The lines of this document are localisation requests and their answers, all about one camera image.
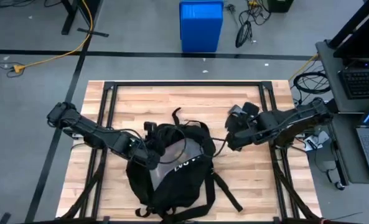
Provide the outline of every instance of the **backpack logo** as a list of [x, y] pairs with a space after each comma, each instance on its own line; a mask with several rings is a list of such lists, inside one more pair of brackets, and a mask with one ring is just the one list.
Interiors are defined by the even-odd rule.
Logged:
[[192, 158], [190, 160], [187, 160], [185, 162], [183, 162], [182, 164], [178, 165], [177, 167], [174, 168], [174, 172], [178, 171], [179, 169], [189, 165], [191, 162], [194, 162], [195, 160], [197, 160], [200, 156], [197, 156], [195, 158]]

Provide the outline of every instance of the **blue plastic box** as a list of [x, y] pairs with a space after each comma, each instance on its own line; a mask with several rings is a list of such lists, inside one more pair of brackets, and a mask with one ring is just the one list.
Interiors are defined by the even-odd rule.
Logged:
[[222, 0], [181, 0], [182, 51], [216, 52], [222, 24]]

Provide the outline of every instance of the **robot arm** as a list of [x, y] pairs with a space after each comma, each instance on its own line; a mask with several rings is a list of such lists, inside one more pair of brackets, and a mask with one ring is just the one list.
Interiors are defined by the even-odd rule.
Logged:
[[108, 147], [112, 153], [148, 169], [155, 169], [159, 163], [160, 155], [147, 150], [142, 139], [127, 131], [111, 130], [96, 124], [80, 115], [71, 103], [57, 103], [47, 115], [47, 123], [54, 128], [71, 128], [83, 136], [88, 146], [97, 149]]
[[243, 146], [267, 141], [285, 146], [292, 143], [297, 134], [332, 119], [332, 113], [321, 98], [287, 111], [272, 110], [259, 114], [258, 111], [259, 108], [250, 103], [245, 103], [242, 109], [235, 105], [230, 110], [225, 125], [229, 148], [240, 151]]

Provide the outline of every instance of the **wooden table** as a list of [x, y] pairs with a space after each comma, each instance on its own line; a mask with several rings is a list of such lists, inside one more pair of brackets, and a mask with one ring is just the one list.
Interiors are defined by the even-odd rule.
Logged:
[[[288, 82], [276, 80], [272, 83], [278, 109], [293, 108], [294, 104]], [[86, 90], [82, 115], [93, 121], [97, 120], [103, 85], [103, 81], [90, 81]], [[113, 127], [115, 129], [132, 128], [140, 134], [144, 134], [143, 122], [173, 123], [171, 114], [174, 109], [180, 106], [182, 109], [177, 115], [182, 123], [190, 119], [203, 121], [210, 128], [213, 137], [224, 138], [227, 133], [224, 128], [227, 111], [234, 104], [241, 106], [246, 101], [261, 106], [256, 87], [124, 86], [118, 88]], [[109, 110], [109, 100], [107, 100], [106, 105], [105, 116]], [[216, 145], [217, 148], [220, 148], [221, 143], [216, 142]], [[296, 146], [303, 147], [299, 142], [296, 142]], [[91, 149], [87, 146], [78, 146], [72, 150], [57, 209], [57, 217], [63, 215], [82, 192], [90, 153]], [[306, 154], [297, 150], [288, 150], [288, 159], [294, 188], [311, 210], [316, 215], [321, 216]], [[232, 194], [244, 210], [238, 213], [224, 193], [216, 187], [217, 197], [212, 209], [207, 216], [197, 220], [272, 221], [273, 217], [280, 216], [268, 144], [246, 146], [241, 152], [233, 152], [226, 147], [213, 162], [216, 172], [228, 184]], [[157, 215], [151, 215], [144, 219], [138, 218], [134, 214], [135, 209], [144, 206], [139, 203], [130, 189], [125, 173], [126, 163], [122, 158], [108, 153], [98, 219], [102, 220], [103, 216], [110, 216], [111, 220], [160, 220]], [[92, 195], [90, 203], [88, 203], [87, 214], [89, 215]], [[205, 193], [202, 189], [200, 198], [193, 206], [205, 202]], [[291, 216], [287, 195], [286, 208], [288, 215]]]

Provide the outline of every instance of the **gray floor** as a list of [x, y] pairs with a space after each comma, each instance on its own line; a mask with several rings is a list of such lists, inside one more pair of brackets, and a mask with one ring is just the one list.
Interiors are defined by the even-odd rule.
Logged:
[[[61, 5], [45, 9], [42, 1], [24, 8], [0, 9], [0, 49], [70, 50], [84, 38], [85, 27], [77, 17], [68, 36], [61, 36], [65, 12]], [[241, 11], [243, 1], [229, 0]], [[231, 54], [312, 55], [314, 43], [333, 37], [361, 0], [298, 0], [287, 14], [274, 14], [263, 26], [254, 26], [255, 44], [234, 46], [235, 23], [225, 12], [218, 52]], [[122, 52], [180, 52], [177, 27], [178, 1], [104, 0], [96, 30], [109, 38], [94, 37], [90, 50]], [[0, 55], [0, 62], [29, 63], [49, 56]], [[53, 129], [45, 117], [68, 90], [78, 57], [69, 56], [28, 68], [19, 78], [7, 78], [0, 70], [0, 217], [11, 212], [9, 223], [22, 222], [35, 190]], [[80, 106], [88, 80], [182, 79], [281, 79], [287, 80], [304, 61], [86, 57], [73, 103]], [[332, 97], [329, 93], [323, 98]], [[62, 136], [36, 220], [54, 217], [62, 189], [72, 140]], [[332, 167], [329, 149], [318, 152], [319, 166]], [[351, 185], [339, 192], [314, 164], [311, 168], [324, 217], [369, 223], [369, 185]]]

